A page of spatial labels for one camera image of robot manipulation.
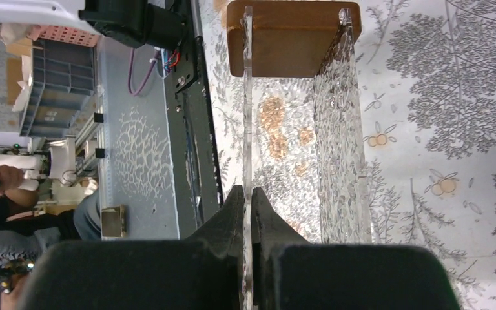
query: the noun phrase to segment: gray pants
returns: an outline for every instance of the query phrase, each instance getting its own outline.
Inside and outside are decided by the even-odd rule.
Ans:
[[[99,189],[81,201],[73,214],[73,222],[82,240],[101,240]]]

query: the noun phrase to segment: clear acrylic panel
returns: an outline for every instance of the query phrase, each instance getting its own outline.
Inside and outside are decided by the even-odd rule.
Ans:
[[[315,76],[315,134],[324,243],[371,242],[351,12]]]
[[[243,309],[251,310],[253,304],[252,276],[252,7],[246,6],[244,18],[244,146],[243,146],[243,257],[242,294]]]

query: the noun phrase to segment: gray plastic crate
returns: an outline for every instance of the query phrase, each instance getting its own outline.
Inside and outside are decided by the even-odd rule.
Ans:
[[[94,48],[40,39],[33,87],[20,114],[20,136],[63,138],[94,95]]]

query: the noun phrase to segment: pink plastic basket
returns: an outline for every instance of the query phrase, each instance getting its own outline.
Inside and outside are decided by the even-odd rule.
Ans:
[[[39,37],[47,40],[66,42],[84,47],[93,47],[98,43],[99,34],[63,26],[50,26]]]

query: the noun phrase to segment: wooden base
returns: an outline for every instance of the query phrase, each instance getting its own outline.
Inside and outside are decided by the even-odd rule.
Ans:
[[[227,44],[233,76],[243,76],[246,6],[253,8],[253,76],[311,78],[318,73],[339,26],[339,11],[350,9],[355,40],[362,24],[354,2],[236,0],[227,5]]]

